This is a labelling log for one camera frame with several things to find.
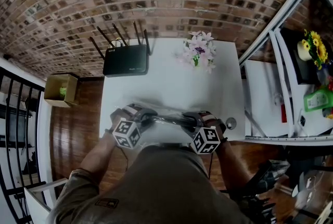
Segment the gray shirt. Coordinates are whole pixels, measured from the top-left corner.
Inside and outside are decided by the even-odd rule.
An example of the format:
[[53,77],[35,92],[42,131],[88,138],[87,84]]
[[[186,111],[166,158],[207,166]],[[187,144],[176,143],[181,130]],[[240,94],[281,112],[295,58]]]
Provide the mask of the gray shirt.
[[74,170],[48,223],[251,223],[214,189],[202,160],[180,149],[145,148],[121,181],[98,194],[84,170]]

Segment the flower pot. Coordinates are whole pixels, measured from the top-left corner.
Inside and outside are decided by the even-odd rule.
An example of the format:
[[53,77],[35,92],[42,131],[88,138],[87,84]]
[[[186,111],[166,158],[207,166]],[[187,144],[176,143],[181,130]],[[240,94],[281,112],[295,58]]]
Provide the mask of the flower pot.
[[308,61],[312,59],[310,53],[303,47],[301,41],[297,43],[297,53],[301,60]]

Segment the black router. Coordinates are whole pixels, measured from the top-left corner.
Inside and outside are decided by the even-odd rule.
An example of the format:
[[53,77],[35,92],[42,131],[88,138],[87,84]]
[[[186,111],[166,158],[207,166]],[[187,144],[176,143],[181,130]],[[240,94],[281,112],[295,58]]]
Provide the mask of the black router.
[[129,46],[116,25],[112,24],[115,31],[121,38],[124,46],[115,47],[106,34],[99,28],[99,32],[109,42],[109,48],[106,50],[105,57],[98,48],[96,42],[92,37],[90,40],[93,42],[100,56],[104,59],[103,74],[106,77],[119,77],[119,76],[134,76],[145,75],[148,72],[149,55],[151,55],[147,30],[144,30],[146,44],[141,44],[135,22],[133,23],[135,33],[138,40],[138,45]]

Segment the cardboard box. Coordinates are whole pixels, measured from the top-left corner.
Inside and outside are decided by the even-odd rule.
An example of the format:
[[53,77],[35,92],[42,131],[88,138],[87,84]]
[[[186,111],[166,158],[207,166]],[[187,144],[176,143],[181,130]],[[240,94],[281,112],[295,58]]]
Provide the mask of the cardboard box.
[[[78,79],[70,74],[53,74],[47,78],[44,99],[51,106],[70,108],[75,101]],[[66,95],[60,95],[60,88],[66,87]]]

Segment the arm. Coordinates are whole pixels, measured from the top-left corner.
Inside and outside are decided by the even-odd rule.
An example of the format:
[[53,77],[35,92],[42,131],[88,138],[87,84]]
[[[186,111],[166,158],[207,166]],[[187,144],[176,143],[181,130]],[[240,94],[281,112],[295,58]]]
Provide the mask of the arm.
[[234,154],[230,143],[226,141],[219,145],[216,154],[220,161],[222,178],[228,192],[243,188],[251,178],[239,158]]
[[102,139],[88,153],[80,165],[80,168],[88,171],[94,181],[98,184],[102,181],[103,176],[108,169],[113,149],[117,145],[117,142],[111,133],[120,122],[120,118],[128,118],[129,116],[122,110],[117,109],[110,117],[112,120],[111,129],[105,131]]

